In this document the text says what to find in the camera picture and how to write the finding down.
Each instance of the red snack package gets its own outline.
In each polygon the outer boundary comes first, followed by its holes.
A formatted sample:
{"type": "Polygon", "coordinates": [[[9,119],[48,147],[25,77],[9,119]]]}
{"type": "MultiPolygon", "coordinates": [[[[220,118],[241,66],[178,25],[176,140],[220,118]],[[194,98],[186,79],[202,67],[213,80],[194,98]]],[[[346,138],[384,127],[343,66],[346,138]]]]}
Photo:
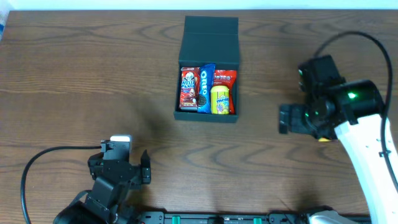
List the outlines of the red snack package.
{"type": "Polygon", "coordinates": [[[234,70],[216,70],[214,73],[213,86],[224,85],[229,89],[229,113],[235,114],[234,103],[232,101],[232,87],[236,80],[236,71],[234,70]]]}
{"type": "Polygon", "coordinates": [[[180,109],[183,111],[197,111],[200,81],[200,68],[181,68],[180,109]]]}

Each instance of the white wall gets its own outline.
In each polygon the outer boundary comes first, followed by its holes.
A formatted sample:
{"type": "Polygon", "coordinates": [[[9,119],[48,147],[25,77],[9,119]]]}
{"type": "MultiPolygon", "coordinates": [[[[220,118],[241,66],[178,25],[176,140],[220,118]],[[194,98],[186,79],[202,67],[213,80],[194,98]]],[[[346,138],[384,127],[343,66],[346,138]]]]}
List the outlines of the white wall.
{"type": "Polygon", "coordinates": [[[15,10],[398,9],[398,0],[8,0],[15,10]]]}

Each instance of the green connector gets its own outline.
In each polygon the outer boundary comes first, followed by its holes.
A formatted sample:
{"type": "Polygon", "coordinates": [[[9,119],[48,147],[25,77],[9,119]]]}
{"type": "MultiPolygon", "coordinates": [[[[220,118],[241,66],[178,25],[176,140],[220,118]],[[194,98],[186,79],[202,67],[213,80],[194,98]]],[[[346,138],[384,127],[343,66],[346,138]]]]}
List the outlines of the green connector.
{"type": "Polygon", "coordinates": [[[262,224],[261,218],[254,218],[253,222],[254,222],[254,224],[262,224]]]}
{"type": "Polygon", "coordinates": [[[172,224],[180,224],[181,223],[181,217],[174,216],[172,217],[172,224]]]}

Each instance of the oreo logo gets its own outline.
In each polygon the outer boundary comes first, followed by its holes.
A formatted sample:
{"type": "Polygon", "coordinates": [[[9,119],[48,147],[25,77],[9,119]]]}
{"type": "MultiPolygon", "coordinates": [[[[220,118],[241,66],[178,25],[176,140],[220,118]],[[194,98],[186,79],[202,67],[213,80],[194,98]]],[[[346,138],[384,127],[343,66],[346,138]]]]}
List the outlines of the oreo logo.
{"type": "Polygon", "coordinates": [[[201,90],[203,91],[203,95],[207,93],[207,72],[203,70],[200,74],[200,82],[201,82],[201,90]]]}

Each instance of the green led light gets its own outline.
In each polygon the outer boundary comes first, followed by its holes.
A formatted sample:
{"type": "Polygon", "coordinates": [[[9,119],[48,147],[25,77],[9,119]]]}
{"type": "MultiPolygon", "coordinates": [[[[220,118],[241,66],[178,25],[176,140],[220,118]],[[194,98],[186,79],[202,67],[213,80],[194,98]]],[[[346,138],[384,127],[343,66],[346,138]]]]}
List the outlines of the green led light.
{"type": "Polygon", "coordinates": [[[356,94],[355,93],[348,93],[348,97],[350,98],[350,99],[353,99],[353,98],[356,98],[356,94]]]}

